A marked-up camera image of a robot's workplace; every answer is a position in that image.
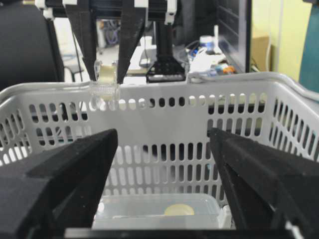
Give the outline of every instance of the white cable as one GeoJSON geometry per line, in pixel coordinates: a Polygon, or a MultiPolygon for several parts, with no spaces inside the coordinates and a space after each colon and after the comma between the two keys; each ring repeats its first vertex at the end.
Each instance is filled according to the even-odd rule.
{"type": "Polygon", "coordinates": [[[271,2],[272,0],[269,0],[269,6],[268,6],[268,27],[269,27],[269,41],[268,41],[268,47],[266,52],[266,70],[270,71],[270,65],[269,65],[269,58],[270,58],[270,51],[271,51],[271,2]]]}

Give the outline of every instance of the black monitor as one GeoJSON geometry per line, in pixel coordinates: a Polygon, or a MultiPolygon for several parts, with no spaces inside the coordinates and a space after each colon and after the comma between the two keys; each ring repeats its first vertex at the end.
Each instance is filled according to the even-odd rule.
{"type": "Polygon", "coordinates": [[[218,0],[219,47],[238,73],[250,71],[252,0],[218,0]]]}

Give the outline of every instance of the yellow disc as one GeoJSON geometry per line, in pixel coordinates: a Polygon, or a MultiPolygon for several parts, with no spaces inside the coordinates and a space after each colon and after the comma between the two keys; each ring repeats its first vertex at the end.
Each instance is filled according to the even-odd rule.
{"type": "Polygon", "coordinates": [[[165,216],[192,216],[194,209],[186,204],[174,204],[165,209],[165,216]]]}

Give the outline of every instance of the cable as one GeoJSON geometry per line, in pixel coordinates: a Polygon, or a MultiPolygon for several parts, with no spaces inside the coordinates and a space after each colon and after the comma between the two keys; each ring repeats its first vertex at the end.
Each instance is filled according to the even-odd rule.
{"type": "Polygon", "coordinates": [[[184,64],[189,64],[189,62],[182,60],[182,59],[180,58],[180,55],[181,55],[182,52],[184,52],[184,51],[185,51],[187,48],[189,48],[191,45],[193,45],[193,44],[195,44],[195,43],[198,43],[198,42],[199,42],[199,40],[193,41],[193,42],[191,42],[190,44],[188,44],[187,46],[185,46],[182,50],[180,50],[180,51],[178,52],[178,54],[177,54],[177,60],[178,60],[179,62],[184,63],[184,64]]]}
{"type": "Polygon", "coordinates": [[[270,51],[271,51],[271,41],[272,41],[272,33],[271,33],[271,2],[272,0],[269,0],[269,6],[268,6],[268,26],[269,26],[269,41],[268,41],[268,47],[267,47],[267,53],[266,53],[266,70],[270,71],[270,65],[269,65],[269,58],[270,58],[270,51]]]}
{"type": "Polygon", "coordinates": [[[74,47],[75,47],[75,52],[76,52],[76,58],[78,60],[78,66],[79,66],[79,72],[80,72],[80,77],[81,77],[81,82],[83,82],[83,78],[82,78],[82,70],[81,70],[81,66],[80,66],[80,58],[79,58],[79,52],[78,52],[78,48],[76,46],[76,41],[75,41],[75,36],[73,33],[73,29],[71,28],[72,31],[72,37],[73,37],[73,42],[74,42],[74,47]]]}

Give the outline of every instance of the blue object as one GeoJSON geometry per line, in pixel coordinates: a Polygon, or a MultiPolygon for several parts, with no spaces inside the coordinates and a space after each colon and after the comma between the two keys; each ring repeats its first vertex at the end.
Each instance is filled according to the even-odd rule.
{"type": "Polygon", "coordinates": [[[319,7],[311,11],[304,47],[299,82],[309,90],[319,92],[319,7]]]}

